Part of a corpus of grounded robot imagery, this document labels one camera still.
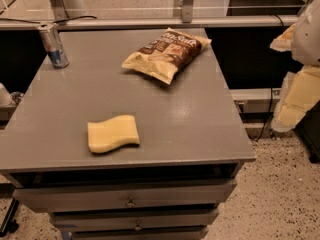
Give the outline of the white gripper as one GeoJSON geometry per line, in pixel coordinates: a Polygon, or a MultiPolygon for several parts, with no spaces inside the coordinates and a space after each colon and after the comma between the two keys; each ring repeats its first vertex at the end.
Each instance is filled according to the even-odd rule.
{"type": "Polygon", "coordinates": [[[304,64],[300,71],[288,72],[283,79],[271,121],[274,131],[287,132],[320,101],[320,0],[313,0],[296,24],[275,38],[270,48],[278,52],[291,50],[293,59],[304,64]]]}

